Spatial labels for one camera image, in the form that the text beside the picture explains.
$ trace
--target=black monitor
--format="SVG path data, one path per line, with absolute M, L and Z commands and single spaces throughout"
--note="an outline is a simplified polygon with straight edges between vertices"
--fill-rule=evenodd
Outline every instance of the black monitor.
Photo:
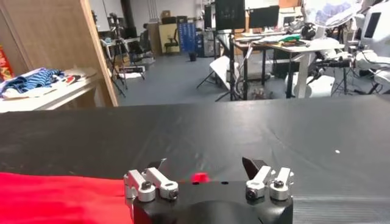
M 279 5 L 249 10 L 249 28 L 274 27 L 278 25 Z
M 215 0 L 216 30 L 245 29 L 244 0 Z
M 213 15 L 211 13 L 211 5 L 205 5 L 205 29 L 212 28 Z

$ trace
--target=red fabric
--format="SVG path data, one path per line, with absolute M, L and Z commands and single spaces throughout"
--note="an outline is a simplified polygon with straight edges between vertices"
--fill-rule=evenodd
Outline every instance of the red fabric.
M 0 223 L 132 224 L 123 180 L 0 173 Z

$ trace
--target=small red object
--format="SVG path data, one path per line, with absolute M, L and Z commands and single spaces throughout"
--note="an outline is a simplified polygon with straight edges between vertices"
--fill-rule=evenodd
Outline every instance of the small red object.
M 11 65 L 5 56 L 2 46 L 0 45 L 0 81 L 12 79 L 14 76 Z
M 207 173 L 195 173 L 191 177 L 192 183 L 207 183 L 210 181 L 210 178 L 208 177 Z

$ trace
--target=chair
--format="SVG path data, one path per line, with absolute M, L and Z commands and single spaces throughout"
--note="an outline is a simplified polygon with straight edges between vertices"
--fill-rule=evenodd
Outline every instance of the chair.
M 179 42 L 177 42 L 177 29 L 175 29 L 175 34 L 174 34 L 173 38 L 169 38 L 169 40 L 170 40 L 170 43 L 164 44 L 166 54 L 168 53 L 168 48 L 179 46 Z

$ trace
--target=desk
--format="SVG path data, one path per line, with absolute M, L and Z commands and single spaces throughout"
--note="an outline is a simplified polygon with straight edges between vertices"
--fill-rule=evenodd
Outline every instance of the desk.
M 101 77 L 94 75 L 84 81 L 73 83 L 64 88 L 57 89 L 41 97 L 2 100 L 0 101 L 0 113 L 11 111 L 34 111 L 34 110 L 54 110 L 77 97 L 91 91 L 94 88 L 99 89 Z M 102 97 L 99 96 L 99 104 L 104 105 Z
M 299 74 L 298 74 L 298 96 L 297 98 L 304 98 L 306 94 L 306 87 L 307 87 L 307 77 L 308 77 L 308 67 L 313 61 L 313 52 L 317 51 L 326 51 L 326 50 L 333 50 L 333 49 L 343 49 L 344 45 L 343 44 L 311 44 L 308 47 L 305 46 L 300 46 L 300 47 L 283 47 L 278 44 L 271 44 L 269 45 L 271 48 L 274 49 L 279 49 L 281 51 L 288 52 L 290 54 L 290 69 L 289 69 L 289 74 L 288 74 L 288 82 L 287 82 L 287 93 L 286 96 L 287 98 L 291 98 L 292 96 L 292 90 L 293 90 L 293 72 L 291 71 L 291 59 L 292 59 L 292 54 L 293 53 L 302 53 L 303 57 L 300 59 L 299 63 Z
M 248 51 L 249 44 L 242 44 L 239 42 L 235 43 L 235 46 L 242 50 L 244 57 L 246 52 Z M 307 77 L 308 77 L 308 67 L 312 62 L 313 58 L 311 57 L 311 53 L 317 51 L 325 51 L 332 49 L 343 49 L 343 44 L 315 44 L 309 47 L 299 46 L 299 47 L 283 47 L 278 44 L 256 44 L 253 45 L 254 51 L 263 51 L 263 67 L 261 73 L 261 84 L 264 86 L 265 84 L 265 66 L 266 66 L 266 50 L 267 49 L 278 49 L 281 51 L 288 52 L 289 57 L 289 74 L 288 74 L 288 85 L 286 90 L 286 98 L 292 97 L 293 90 L 293 72 L 291 70 L 291 62 L 292 62 L 292 54 L 293 53 L 302 53 L 303 57 L 300 60 L 299 65 L 299 76 L 298 76 L 298 98 L 304 98 L 307 87 Z M 247 100 L 247 92 L 248 92 L 248 77 L 247 77 L 247 62 L 244 62 L 244 100 Z
M 132 43 L 132 42 L 136 42 L 136 41 L 140 41 L 140 38 L 137 37 L 137 38 L 125 39 L 124 40 L 124 42 L 126 44 L 125 47 L 128 49 L 129 47 L 127 46 L 127 44 Z M 115 43 L 106 43 L 103 40 L 101 40 L 101 43 L 105 47 L 105 51 L 107 52 L 108 58 L 112 59 L 110 47 L 115 46 Z
M 235 46 L 240 49 L 243 52 L 243 57 L 245 58 L 248 49 L 249 44 L 242 44 L 240 42 L 235 42 Z M 267 57 L 267 50 L 272 49 L 271 47 L 267 45 L 253 45 L 254 51 L 263 51 L 263 62 L 262 62 L 262 69 L 261 69 L 261 84 L 264 86 L 266 81 L 266 57 Z M 244 61 L 244 100 L 248 100 L 248 61 Z
M 6 113 L 0 171 L 122 179 L 167 158 L 172 180 L 242 181 L 261 158 L 295 173 L 294 223 L 388 223 L 388 114 L 389 95 Z

